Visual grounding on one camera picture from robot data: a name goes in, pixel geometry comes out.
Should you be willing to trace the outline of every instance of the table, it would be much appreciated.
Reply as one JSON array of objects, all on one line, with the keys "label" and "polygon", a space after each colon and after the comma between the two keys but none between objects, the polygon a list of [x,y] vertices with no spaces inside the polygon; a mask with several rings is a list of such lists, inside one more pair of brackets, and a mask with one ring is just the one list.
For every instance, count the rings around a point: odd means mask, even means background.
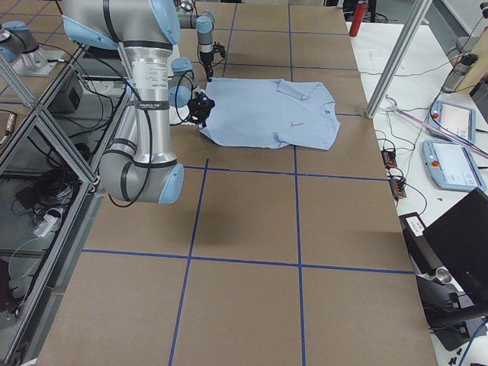
[{"label": "table", "polygon": [[[355,51],[358,68],[362,72],[361,80],[368,99],[372,95],[377,80],[380,77],[379,75],[370,74],[383,71],[384,65],[401,29],[401,24],[362,24],[358,36],[352,39],[352,47]],[[436,70],[423,75],[405,76],[424,73],[424,71],[430,69]],[[395,98],[399,107],[403,109],[409,110],[418,107],[428,107],[438,94],[450,70],[450,63],[435,39],[434,34],[428,26],[422,25],[396,73],[397,76],[393,79],[388,95]],[[476,105],[469,95],[462,93],[441,95],[439,99],[475,109],[477,111],[477,128],[483,130],[487,128],[484,117],[477,110]],[[387,108],[388,102],[384,101],[382,107]],[[422,120],[427,115],[427,111],[422,109],[410,113]],[[379,111],[374,116],[374,127],[377,130],[378,138],[384,138],[386,135],[386,138],[392,140],[397,148],[411,149],[412,144],[400,140],[396,136],[409,141],[418,139],[413,154],[399,150],[396,160],[398,166],[405,173],[409,172],[407,179],[409,184],[418,188],[427,198],[427,208],[422,215],[422,220],[427,226],[466,195],[464,192],[441,191],[430,179],[424,165],[421,143],[424,140],[432,140],[434,138],[425,129],[419,133],[419,124],[397,114],[387,114],[384,111]],[[477,146],[485,150],[488,149],[488,136],[477,133],[476,138]],[[477,155],[474,155],[474,158],[478,165],[486,165],[485,159]],[[485,181],[487,181],[488,172],[482,170],[481,174]],[[398,203],[398,214],[421,212],[424,205],[422,197],[409,187],[406,188],[406,194],[407,198],[400,200]],[[451,357],[458,356],[455,354],[457,350],[447,352],[437,337],[433,336],[432,341],[435,345],[439,364],[447,364]],[[488,348],[486,344],[488,344],[488,337],[479,337],[470,349],[470,353],[464,361],[464,364],[469,364],[470,362],[486,363],[486,359],[488,359]]]},{"label": "table", "polygon": [[204,7],[229,54],[216,75],[324,82],[338,139],[223,148],[173,128],[182,196],[104,200],[37,364],[434,365],[341,11]]}]

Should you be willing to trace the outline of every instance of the cloth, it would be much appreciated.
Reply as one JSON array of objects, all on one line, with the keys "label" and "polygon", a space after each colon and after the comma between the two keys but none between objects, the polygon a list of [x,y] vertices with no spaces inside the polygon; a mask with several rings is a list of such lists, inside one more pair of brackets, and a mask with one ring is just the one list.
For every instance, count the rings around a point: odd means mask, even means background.
[{"label": "cloth", "polygon": [[215,107],[200,131],[222,146],[329,149],[339,131],[333,97],[321,82],[213,79]]}]

